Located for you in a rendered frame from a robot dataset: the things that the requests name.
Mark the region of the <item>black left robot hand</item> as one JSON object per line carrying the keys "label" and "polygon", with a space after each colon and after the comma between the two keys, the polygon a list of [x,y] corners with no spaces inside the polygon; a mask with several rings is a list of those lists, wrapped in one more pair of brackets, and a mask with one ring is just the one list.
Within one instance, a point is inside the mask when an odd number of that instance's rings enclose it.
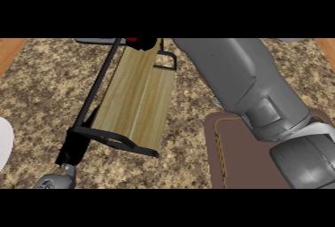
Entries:
{"label": "black left robot hand", "polygon": [[82,160],[88,143],[90,139],[69,129],[54,163],[57,165],[69,164],[75,166]]}

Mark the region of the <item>brown tray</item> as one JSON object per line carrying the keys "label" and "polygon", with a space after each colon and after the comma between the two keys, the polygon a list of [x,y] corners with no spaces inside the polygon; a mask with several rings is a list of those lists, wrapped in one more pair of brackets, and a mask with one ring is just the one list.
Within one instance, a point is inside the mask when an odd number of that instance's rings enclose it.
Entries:
{"label": "brown tray", "polygon": [[261,142],[234,114],[203,122],[214,188],[335,189],[335,139],[326,135]]}

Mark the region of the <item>white rounded object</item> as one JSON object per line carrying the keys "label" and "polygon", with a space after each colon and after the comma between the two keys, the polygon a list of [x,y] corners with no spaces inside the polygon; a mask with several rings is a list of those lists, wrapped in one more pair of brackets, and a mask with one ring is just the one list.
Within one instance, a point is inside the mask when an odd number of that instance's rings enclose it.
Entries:
{"label": "white rounded object", "polygon": [[14,133],[9,121],[0,117],[0,171],[6,165],[14,143]]}

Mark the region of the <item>grey flat object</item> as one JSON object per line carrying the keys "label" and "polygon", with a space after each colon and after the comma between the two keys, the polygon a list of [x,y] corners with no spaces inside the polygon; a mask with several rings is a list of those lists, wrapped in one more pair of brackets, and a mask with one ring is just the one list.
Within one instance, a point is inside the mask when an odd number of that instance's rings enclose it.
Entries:
{"label": "grey flat object", "polygon": [[[84,44],[99,44],[99,45],[113,45],[116,38],[75,38],[78,43]],[[121,39],[119,45],[125,45],[125,39]]]}

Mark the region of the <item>wooden tiered shelf black frame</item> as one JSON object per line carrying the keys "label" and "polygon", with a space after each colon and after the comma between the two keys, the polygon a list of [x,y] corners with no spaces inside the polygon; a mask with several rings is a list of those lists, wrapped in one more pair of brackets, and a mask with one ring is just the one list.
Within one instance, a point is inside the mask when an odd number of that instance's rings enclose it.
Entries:
{"label": "wooden tiered shelf black frame", "polygon": [[158,157],[168,114],[175,67],[155,64],[171,56],[158,39],[149,51],[124,48],[109,87],[94,113],[87,111],[104,74],[99,74],[72,131],[109,147]]}

